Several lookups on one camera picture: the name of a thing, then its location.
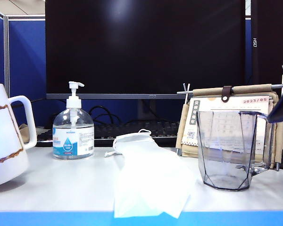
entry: clear plastic pitcher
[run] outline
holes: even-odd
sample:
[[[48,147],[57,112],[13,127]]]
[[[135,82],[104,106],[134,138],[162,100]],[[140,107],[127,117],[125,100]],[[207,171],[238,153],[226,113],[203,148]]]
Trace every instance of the clear plastic pitcher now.
[[[252,176],[269,169],[274,125],[266,117],[259,112],[197,112],[204,184],[240,191],[249,188]],[[255,161],[255,152],[262,161]]]

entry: hand sanitizer bottle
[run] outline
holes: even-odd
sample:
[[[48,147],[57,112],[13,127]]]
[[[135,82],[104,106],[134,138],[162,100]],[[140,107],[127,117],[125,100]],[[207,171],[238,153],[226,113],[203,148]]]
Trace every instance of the hand sanitizer bottle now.
[[[94,152],[94,124],[91,116],[81,109],[82,102],[75,94],[79,86],[84,85],[69,82],[72,95],[67,99],[67,109],[53,122],[53,155],[59,159],[80,159]]]

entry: monitor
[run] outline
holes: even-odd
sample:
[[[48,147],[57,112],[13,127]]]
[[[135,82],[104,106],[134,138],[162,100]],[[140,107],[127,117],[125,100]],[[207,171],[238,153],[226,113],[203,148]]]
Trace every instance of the monitor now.
[[[245,0],[46,1],[47,98],[177,99],[244,84]]]

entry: black keyboard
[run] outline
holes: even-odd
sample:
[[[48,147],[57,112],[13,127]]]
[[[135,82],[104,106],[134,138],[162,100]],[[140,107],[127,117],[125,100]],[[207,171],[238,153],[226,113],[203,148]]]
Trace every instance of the black keyboard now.
[[[175,147],[179,122],[137,121],[126,124],[94,125],[94,146],[112,147],[116,136],[137,133],[140,129],[151,131],[151,137],[160,147]],[[38,135],[38,147],[52,146],[52,130]]]

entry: white mug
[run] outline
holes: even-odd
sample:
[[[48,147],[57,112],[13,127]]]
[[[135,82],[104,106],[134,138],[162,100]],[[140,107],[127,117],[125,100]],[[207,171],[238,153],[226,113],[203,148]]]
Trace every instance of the white mug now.
[[[30,141],[24,144],[10,106],[21,101],[25,108]],[[29,166],[26,150],[37,143],[32,106],[25,96],[8,98],[0,84],[0,185],[22,174]]]

